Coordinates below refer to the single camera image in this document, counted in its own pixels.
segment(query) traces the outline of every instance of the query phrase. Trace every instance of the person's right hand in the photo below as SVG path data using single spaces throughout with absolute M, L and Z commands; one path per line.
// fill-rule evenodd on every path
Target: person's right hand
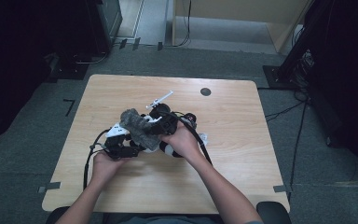
M 159 140 L 171 145 L 173 150 L 183 156 L 186 160 L 196 159 L 199 156 L 203 157 L 196 138 L 181 121 L 178 121 L 177 129 L 174 134 L 161 134 L 158 137 Z

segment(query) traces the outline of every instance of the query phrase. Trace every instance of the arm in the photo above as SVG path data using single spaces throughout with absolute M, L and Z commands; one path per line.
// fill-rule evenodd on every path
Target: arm
M 206 161 L 196 139 L 181 122 L 175 134 L 162 135 L 160 139 L 170 144 L 199 173 L 225 223 L 261 221 L 249 200 Z
M 92 178 L 72 206 L 60 217 L 57 223 L 88 223 L 92 210 L 105 185 L 127 160 L 113 161 L 105 152 L 94 157 Z

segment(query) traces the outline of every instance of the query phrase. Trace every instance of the black tape mark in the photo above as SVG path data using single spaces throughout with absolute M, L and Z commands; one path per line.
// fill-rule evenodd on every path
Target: black tape mark
M 74 107 L 75 104 L 75 100 L 68 100 L 68 99 L 63 99 L 64 102 L 72 102 L 71 105 L 69 106 L 68 112 L 66 112 L 66 117 L 68 117 L 69 113 L 71 113 L 72 107 Z
M 120 43 L 120 49 L 124 49 L 126 47 L 127 44 L 127 39 L 123 39 Z
M 158 51 L 162 50 L 162 42 L 158 42 L 158 48 L 157 48 Z
M 132 50 L 136 50 L 139 47 L 139 42 L 141 42 L 141 37 L 135 39 L 135 43 L 133 43 Z

